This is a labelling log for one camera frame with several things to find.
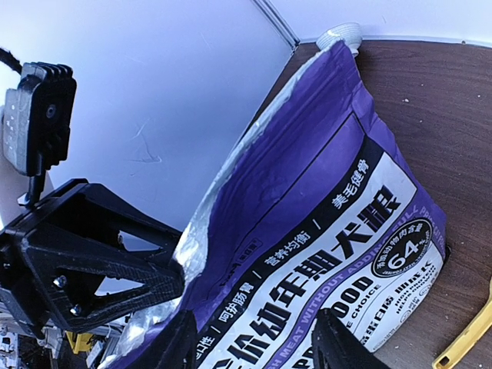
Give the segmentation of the purple pet food bag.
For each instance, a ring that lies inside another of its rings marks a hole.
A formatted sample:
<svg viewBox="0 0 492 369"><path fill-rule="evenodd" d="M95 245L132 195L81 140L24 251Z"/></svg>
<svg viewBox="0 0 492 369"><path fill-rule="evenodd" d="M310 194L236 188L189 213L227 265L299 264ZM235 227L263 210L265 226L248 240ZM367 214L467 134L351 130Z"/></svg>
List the purple pet food bag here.
<svg viewBox="0 0 492 369"><path fill-rule="evenodd" d="M376 351L437 279L445 226L336 41L224 163L180 241L201 270L171 309L194 314L199 368L310 368L323 308Z"/></svg>

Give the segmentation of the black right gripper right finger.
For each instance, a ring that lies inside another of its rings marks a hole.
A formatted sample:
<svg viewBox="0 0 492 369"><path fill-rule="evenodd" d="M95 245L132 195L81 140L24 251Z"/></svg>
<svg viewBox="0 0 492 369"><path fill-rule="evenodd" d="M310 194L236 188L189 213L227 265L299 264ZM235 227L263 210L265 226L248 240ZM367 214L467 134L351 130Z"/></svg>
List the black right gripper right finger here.
<svg viewBox="0 0 492 369"><path fill-rule="evenodd" d="M331 310L319 310L311 335L314 368L381 369L378 360Z"/></svg>

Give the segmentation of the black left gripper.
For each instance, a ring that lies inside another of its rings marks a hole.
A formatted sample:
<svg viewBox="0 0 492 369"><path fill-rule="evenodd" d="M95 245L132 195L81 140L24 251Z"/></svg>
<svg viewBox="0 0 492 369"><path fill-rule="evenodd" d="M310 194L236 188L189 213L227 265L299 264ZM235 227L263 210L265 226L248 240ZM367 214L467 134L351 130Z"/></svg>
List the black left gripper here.
<svg viewBox="0 0 492 369"><path fill-rule="evenodd" d="M56 231L75 244L54 246ZM1 231L1 302L40 340L49 320L90 331L182 295L180 237L104 185L72 179Z"/></svg>

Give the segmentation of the yellow plastic food scoop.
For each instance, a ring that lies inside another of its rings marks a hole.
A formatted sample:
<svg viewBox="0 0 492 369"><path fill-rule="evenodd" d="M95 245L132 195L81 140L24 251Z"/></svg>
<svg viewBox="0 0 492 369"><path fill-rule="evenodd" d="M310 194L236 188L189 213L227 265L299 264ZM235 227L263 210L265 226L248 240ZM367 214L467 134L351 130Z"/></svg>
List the yellow plastic food scoop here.
<svg viewBox="0 0 492 369"><path fill-rule="evenodd" d="M491 283L486 303L454 341L434 360L432 368L454 368L491 327Z"/></svg>

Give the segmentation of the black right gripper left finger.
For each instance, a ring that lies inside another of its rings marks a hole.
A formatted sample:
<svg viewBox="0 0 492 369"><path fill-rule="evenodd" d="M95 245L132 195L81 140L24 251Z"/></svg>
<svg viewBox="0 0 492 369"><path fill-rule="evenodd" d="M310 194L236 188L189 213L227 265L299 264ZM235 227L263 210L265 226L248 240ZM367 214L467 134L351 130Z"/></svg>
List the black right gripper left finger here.
<svg viewBox="0 0 492 369"><path fill-rule="evenodd" d="M113 353L100 368L196 368L198 331L192 311L173 317L147 330L140 323L124 328Z"/></svg>

